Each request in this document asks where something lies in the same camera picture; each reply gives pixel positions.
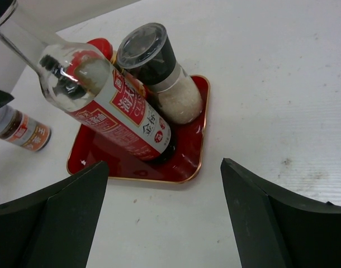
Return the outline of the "jar with white pink lid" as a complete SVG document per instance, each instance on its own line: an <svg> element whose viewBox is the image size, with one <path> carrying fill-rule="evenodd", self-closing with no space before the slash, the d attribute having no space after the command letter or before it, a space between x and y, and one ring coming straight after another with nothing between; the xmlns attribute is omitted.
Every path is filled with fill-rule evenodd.
<svg viewBox="0 0 341 268"><path fill-rule="evenodd" d="M29 151L40 151L51 138L51 128L9 105L0 108L0 139Z"/></svg>

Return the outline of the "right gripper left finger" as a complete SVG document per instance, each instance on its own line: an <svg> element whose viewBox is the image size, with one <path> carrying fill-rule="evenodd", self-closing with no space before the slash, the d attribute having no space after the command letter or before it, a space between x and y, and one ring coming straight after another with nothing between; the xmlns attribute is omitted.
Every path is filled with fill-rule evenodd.
<svg viewBox="0 0 341 268"><path fill-rule="evenodd" d="M0 204L0 267L86 267L107 180L100 161Z"/></svg>

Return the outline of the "jar with dark grey lid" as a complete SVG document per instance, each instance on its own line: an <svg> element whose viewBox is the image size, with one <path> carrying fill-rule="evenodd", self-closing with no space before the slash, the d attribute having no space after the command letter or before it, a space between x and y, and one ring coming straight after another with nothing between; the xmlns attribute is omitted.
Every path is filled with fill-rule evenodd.
<svg viewBox="0 0 341 268"><path fill-rule="evenodd" d="M162 24L147 23L129 33L118 48L116 62L150 90L154 104L173 123L185 125L201 114L200 91L178 63Z"/></svg>

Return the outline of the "red lid sauce jar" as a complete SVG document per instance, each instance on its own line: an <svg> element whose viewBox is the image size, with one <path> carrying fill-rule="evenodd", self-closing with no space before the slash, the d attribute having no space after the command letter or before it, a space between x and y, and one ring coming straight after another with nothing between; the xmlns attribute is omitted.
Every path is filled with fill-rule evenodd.
<svg viewBox="0 0 341 268"><path fill-rule="evenodd" d="M141 81L133 77L126 70L119 67L117 63L117 52L113 49L111 43L104 38L89 40L88 44L98 48L99 51L110 61L110 63L126 78L126 80L138 91L145 99L148 97L148 89Z"/></svg>

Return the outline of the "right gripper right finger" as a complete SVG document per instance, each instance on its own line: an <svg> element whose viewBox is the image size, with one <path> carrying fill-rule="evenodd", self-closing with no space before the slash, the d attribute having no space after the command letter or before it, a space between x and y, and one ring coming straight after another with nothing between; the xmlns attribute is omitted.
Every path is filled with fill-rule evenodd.
<svg viewBox="0 0 341 268"><path fill-rule="evenodd" d="M289 191L223 159L242 267L341 267L341 206Z"/></svg>

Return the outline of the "tall clear bottle black cap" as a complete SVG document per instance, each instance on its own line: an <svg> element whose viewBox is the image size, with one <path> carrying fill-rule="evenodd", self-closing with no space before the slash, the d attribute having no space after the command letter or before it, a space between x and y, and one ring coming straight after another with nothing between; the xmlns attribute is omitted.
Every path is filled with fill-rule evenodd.
<svg viewBox="0 0 341 268"><path fill-rule="evenodd" d="M142 161L173 156L169 124L98 48L64 40L17 1L0 1L0 40L35 71L54 107Z"/></svg>

